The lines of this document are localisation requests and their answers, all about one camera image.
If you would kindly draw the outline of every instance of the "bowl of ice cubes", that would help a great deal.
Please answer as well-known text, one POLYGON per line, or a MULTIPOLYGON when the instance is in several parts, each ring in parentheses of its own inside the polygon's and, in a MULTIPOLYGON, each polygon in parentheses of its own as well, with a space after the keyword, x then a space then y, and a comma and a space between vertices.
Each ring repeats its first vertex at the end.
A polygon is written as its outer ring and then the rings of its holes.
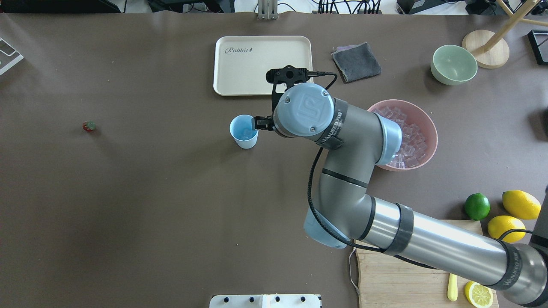
POLYGON ((389 164, 379 166, 391 171, 404 171, 424 166, 436 153, 438 132, 432 119, 421 108, 408 101, 388 99, 367 111, 396 122, 402 129, 402 145, 389 164))

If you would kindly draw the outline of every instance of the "brown table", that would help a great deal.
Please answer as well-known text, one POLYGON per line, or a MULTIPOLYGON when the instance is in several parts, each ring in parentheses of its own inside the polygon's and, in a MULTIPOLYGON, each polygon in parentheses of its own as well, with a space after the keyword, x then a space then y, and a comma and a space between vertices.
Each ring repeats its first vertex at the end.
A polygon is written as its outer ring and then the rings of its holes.
MULTIPOLYGON (((228 133, 239 114, 267 115, 266 96, 212 87, 222 36, 303 35, 314 68, 334 71, 332 47, 369 42, 381 75, 333 96, 368 108, 411 101, 439 133, 434 158, 410 172, 375 171, 369 193, 439 219, 465 219, 481 191, 491 216, 501 193, 544 198, 547 106, 526 38, 511 55, 449 87, 429 72, 444 44, 496 31, 503 16, 324 16, 285 13, 0 14, 0 37, 25 60, 0 76, 0 288, 3 307, 207 307, 215 294, 316 293, 357 307, 349 250, 302 230, 317 147, 260 132, 252 150, 228 133), (94 120, 98 130, 81 124, 94 120)), ((317 78, 322 85, 329 78, 317 78)), ((527 222, 533 227, 534 222, 527 222)), ((502 297, 502 307, 514 307, 502 297)))

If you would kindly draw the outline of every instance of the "black band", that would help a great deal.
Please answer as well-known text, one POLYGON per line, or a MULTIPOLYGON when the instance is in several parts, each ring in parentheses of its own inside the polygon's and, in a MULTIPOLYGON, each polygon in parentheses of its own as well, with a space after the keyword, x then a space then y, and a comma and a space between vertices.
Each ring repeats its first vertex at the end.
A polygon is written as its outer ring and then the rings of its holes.
POLYGON ((376 200, 372 196, 369 196, 369 198, 371 198, 371 213, 369 214, 369 221, 367 222, 366 229, 363 230, 363 233, 359 237, 358 241, 363 240, 367 236, 367 234, 369 233, 369 230, 371 230, 371 226, 373 225, 373 220, 375 220, 376 200))
POLYGON ((523 260, 521 259, 520 251, 512 244, 508 244, 498 239, 497 241, 503 246, 504 251, 506 252, 506 272, 497 283, 486 287, 503 291, 510 289, 520 277, 523 260))
POLYGON ((548 238, 535 234, 531 235, 530 243, 548 248, 548 238))
MULTIPOLYGON (((533 248, 535 248, 536 251, 538 251, 539 254, 543 257, 544 264, 548 264, 548 255, 546 255, 542 250, 536 247, 533 247, 533 248)), ((546 280, 546 285, 544 286, 544 290, 542 293, 540 293, 540 296, 537 299, 535 299, 529 304, 520 304, 520 305, 523 307, 538 307, 547 301, 548 301, 548 280, 546 280)))
POLYGON ((317 145, 327 150, 335 150, 344 143, 343 140, 338 138, 338 135, 346 119, 348 103, 340 99, 334 99, 334 101, 335 110, 333 112, 333 119, 331 119, 331 123, 323 131, 322 136, 316 141, 317 145))
POLYGON ((354 184, 354 185, 358 185, 358 186, 361 186, 363 188, 367 188, 367 183, 366 182, 362 182, 362 181, 359 181, 359 180, 356 180, 356 179, 353 179, 353 178, 350 178, 346 175, 343 175, 343 174, 340 174, 340 173, 337 173, 335 171, 331 171, 331 170, 327 170, 325 168, 322 169, 322 173, 325 173, 327 175, 331 175, 332 177, 334 178, 337 178, 339 180, 343 180, 345 182, 349 182, 351 184, 354 184))
POLYGON ((413 234, 413 225, 415 215, 410 207, 396 203, 399 207, 399 227, 394 236, 394 240, 388 248, 383 252, 387 255, 397 255, 401 253, 409 244, 411 235, 413 234))

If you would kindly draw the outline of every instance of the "blue joint cap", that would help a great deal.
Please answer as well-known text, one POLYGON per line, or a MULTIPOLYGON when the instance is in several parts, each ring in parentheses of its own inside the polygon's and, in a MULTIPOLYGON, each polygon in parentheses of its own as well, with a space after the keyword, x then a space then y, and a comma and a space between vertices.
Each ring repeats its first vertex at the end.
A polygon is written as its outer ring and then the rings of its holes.
POLYGON ((294 136, 323 132, 333 119, 335 105, 327 90, 315 83, 299 83, 280 98, 274 112, 280 125, 294 136))
MULTIPOLYGON (((337 229, 332 223, 329 222, 320 212, 316 211, 322 223, 335 234, 339 235, 341 238, 349 241, 350 239, 344 235, 339 229, 337 229)), ((315 241, 324 244, 325 246, 343 249, 346 247, 345 243, 340 242, 338 239, 331 236, 327 231, 325 231, 322 226, 319 225, 318 221, 312 214, 312 211, 308 210, 306 213, 306 219, 304 224, 304 229, 306 234, 312 237, 315 241)))
POLYGON ((383 152, 380 155, 377 165, 386 165, 390 163, 393 156, 398 152, 402 145, 402 129, 398 123, 387 118, 381 117, 378 113, 373 112, 379 118, 383 128, 383 152))

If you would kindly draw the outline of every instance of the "green bowl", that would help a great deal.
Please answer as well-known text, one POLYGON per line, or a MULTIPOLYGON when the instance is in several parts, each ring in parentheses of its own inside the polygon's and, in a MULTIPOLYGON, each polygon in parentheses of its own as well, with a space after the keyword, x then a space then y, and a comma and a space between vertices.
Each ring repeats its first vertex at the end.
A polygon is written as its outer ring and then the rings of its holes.
POLYGON ((457 85, 472 79, 478 71, 478 64, 468 50, 456 45, 444 45, 434 52, 430 70, 439 82, 457 85))

